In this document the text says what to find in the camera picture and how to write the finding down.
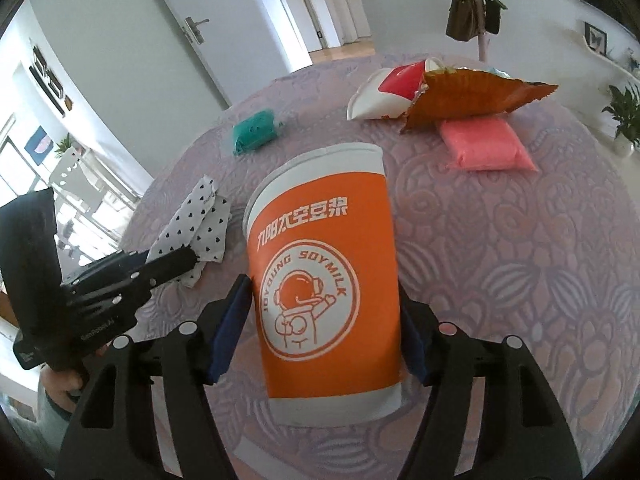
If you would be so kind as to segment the person left hand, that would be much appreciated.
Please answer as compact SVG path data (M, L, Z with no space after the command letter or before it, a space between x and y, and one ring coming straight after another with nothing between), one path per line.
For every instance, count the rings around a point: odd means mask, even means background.
M77 397L88 381L88 373L76 368L52 370L49 365L45 365L40 370L40 384L47 398L57 408L70 414L76 410Z

